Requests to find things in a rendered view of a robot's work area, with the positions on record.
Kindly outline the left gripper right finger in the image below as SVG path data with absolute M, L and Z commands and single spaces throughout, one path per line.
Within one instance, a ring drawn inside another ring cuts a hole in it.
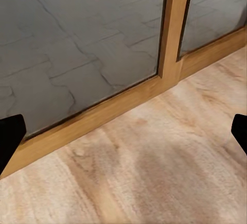
M 231 132 L 247 154 L 247 116 L 236 114 L 233 120 Z

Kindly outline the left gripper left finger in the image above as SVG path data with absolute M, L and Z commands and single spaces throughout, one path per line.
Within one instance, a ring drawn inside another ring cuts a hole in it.
M 21 114 L 0 120 L 0 174 L 26 134 Z

